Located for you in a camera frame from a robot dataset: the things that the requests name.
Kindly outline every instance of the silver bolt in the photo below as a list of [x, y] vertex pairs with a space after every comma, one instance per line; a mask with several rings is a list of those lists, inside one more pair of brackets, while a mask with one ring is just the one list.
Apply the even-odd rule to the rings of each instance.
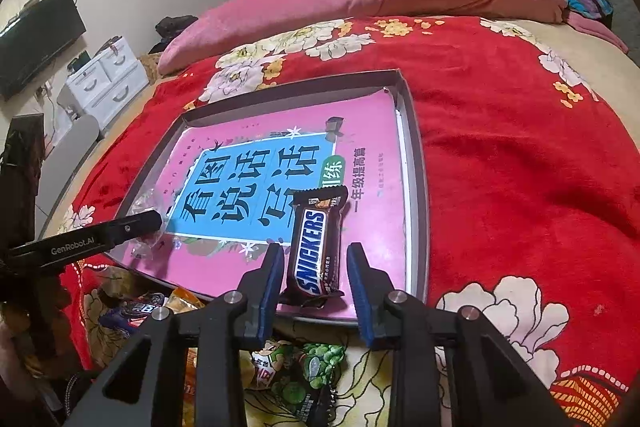
[[460, 308], [460, 315], [468, 321], [474, 321], [480, 316], [480, 310], [475, 306], [464, 306]]
[[389, 300], [394, 304], [402, 304], [407, 299], [406, 293], [403, 292], [402, 290], [393, 290], [389, 292], [386, 296], [389, 297]]
[[151, 316], [156, 321], [164, 321], [165, 318], [167, 318], [169, 315], [171, 315], [171, 310], [169, 308], [167, 308], [166, 306], [161, 306], [159, 308], [154, 309], [151, 312]]
[[224, 299], [227, 304], [236, 304], [242, 300], [242, 294], [238, 290], [231, 290], [225, 293]]

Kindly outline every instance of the beige bed sheet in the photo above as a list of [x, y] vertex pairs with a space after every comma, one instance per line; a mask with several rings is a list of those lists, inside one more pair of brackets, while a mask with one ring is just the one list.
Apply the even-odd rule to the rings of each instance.
[[[533, 33], [551, 47], [609, 103], [640, 147], [640, 68], [617, 47], [602, 39], [579, 33], [565, 24], [551, 25], [526, 20], [511, 21]], [[153, 96], [158, 84], [175, 77], [158, 80], [148, 86], [118, 117], [107, 137], [98, 143], [67, 189], [46, 230], [53, 235], [62, 223], [66, 209], [79, 192], [84, 179], [104, 152], [123, 133], [129, 123], [140, 114], [145, 103]]]

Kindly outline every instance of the black television screen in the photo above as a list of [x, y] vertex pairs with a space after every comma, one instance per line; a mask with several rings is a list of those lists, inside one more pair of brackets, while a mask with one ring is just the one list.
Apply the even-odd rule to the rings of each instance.
[[0, 30], [0, 94], [20, 92], [85, 32], [73, 0], [41, 0]]

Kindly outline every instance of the pink book cover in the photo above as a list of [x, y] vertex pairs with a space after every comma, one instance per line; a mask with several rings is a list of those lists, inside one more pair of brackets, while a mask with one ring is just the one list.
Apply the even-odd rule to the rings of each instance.
[[351, 243], [362, 243], [370, 265], [405, 288], [399, 135], [386, 89], [188, 129], [154, 187], [167, 235], [144, 259], [127, 246], [123, 262], [196, 293], [221, 295], [260, 266], [270, 243], [283, 245], [289, 262], [294, 191], [341, 184], [349, 189], [340, 236], [344, 297], [321, 309], [279, 305], [278, 312], [355, 321], [344, 261]]

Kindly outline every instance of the green label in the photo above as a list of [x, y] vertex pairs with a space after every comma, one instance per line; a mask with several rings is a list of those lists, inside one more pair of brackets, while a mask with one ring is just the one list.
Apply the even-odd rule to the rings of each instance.
[[320, 170], [320, 187], [335, 187], [342, 185], [344, 181], [344, 166], [346, 165], [342, 156], [329, 156]]

